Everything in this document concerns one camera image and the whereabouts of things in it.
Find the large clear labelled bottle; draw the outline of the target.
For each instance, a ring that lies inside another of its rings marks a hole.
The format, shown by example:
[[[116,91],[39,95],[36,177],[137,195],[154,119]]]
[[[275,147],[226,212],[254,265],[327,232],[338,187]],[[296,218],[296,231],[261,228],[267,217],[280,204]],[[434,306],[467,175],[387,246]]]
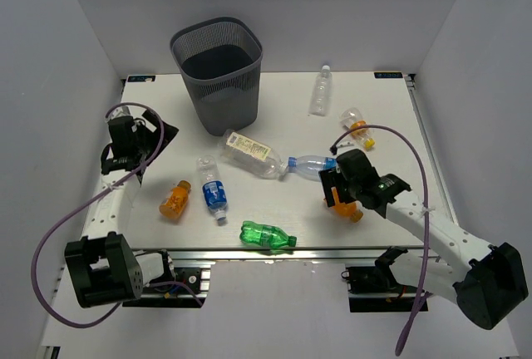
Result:
[[[271,146],[226,130],[219,143],[219,155],[225,162],[265,180],[280,180],[288,171],[288,163]]]

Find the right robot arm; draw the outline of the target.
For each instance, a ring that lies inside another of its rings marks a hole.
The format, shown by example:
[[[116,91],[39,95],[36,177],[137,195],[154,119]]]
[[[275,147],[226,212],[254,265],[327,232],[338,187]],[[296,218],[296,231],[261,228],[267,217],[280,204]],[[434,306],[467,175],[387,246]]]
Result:
[[[430,211],[407,182],[394,174],[379,175],[361,150],[340,155],[336,166],[320,171],[319,177],[329,207],[357,201],[427,240],[429,249],[441,257],[439,263],[423,263],[407,248],[390,247],[372,268],[354,273],[350,285],[355,293],[392,292],[422,282],[424,291],[453,302],[485,330],[529,296],[516,248],[508,243],[495,246]]]

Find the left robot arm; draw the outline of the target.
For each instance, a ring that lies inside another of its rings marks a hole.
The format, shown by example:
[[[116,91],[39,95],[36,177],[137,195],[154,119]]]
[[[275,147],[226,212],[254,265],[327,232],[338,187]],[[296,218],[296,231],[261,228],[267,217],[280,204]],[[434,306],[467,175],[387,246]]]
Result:
[[[101,190],[91,204],[83,234],[65,248],[66,265],[81,307],[140,299],[145,286],[165,292],[175,284],[175,270],[162,249],[136,252],[124,235],[145,166],[175,138],[177,128],[154,111],[139,117],[114,111],[107,121],[111,141],[101,153]]]

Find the clear bottle blue label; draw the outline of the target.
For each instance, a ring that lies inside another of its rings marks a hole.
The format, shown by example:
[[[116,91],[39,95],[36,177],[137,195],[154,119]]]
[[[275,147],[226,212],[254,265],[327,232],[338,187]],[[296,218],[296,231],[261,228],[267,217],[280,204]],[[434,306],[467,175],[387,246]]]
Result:
[[[307,180],[319,181],[321,171],[334,169],[336,166],[337,161],[333,157],[304,155],[288,158],[289,171]]]
[[[225,224],[228,200],[217,162],[213,156],[205,155],[198,158],[196,164],[207,208],[219,225]]]

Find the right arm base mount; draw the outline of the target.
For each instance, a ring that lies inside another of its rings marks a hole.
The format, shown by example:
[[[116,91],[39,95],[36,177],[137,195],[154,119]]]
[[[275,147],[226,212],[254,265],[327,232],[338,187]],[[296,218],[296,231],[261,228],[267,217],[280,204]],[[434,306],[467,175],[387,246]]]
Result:
[[[386,281],[377,269],[385,249],[342,249],[345,269],[340,277],[347,285],[350,313],[408,313],[413,309],[416,284]]]

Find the clear bottle yellow cap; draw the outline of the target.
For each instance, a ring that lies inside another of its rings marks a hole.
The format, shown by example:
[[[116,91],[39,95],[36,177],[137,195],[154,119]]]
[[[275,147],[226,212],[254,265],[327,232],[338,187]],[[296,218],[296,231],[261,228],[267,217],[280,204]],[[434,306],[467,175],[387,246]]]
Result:
[[[372,132],[364,128],[367,124],[362,113],[356,107],[346,109],[340,116],[340,124],[350,130],[350,136],[366,151],[372,150],[375,146],[375,140]]]

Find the orange juice bottle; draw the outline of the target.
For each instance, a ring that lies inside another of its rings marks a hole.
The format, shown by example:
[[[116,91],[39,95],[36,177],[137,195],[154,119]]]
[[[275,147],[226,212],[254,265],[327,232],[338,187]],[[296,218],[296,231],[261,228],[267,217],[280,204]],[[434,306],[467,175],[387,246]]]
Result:
[[[181,180],[175,185],[159,206],[160,214],[167,219],[176,221],[182,215],[188,204],[191,184],[186,180]]]
[[[334,206],[329,207],[336,215],[350,222],[357,223],[363,217],[363,212],[357,207],[355,202],[349,204],[336,202]]]

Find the clear bottle white cap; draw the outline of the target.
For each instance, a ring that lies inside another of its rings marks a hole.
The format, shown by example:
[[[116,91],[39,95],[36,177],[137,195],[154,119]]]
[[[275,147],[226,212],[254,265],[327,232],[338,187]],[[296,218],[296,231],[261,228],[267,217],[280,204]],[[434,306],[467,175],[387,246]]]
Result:
[[[324,65],[316,76],[308,109],[310,115],[326,116],[329,110],[333,74],[329,65]]]

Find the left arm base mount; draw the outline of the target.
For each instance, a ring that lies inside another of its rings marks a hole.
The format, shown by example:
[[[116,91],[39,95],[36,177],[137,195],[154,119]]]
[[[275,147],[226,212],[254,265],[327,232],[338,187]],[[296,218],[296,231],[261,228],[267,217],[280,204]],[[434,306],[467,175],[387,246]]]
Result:
[[[152,276],[152,258],[161,256],[162,274]],[[142,294],[138,300],[123,307],[142,308],[200,308],[209,291],[211,263],[181,258],[166,250],[137,253],[137,262],[144,272]]]

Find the green plastic bottle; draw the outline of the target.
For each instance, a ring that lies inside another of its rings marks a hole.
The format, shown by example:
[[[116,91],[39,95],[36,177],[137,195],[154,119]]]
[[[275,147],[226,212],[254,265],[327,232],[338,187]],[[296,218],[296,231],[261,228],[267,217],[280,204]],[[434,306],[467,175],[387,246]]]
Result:
[[[248,220],[242,223],[239,239],[246,244],[271,249],[294,248],[297,244],[295,236],[288,235],[277,226],[257,224]]]

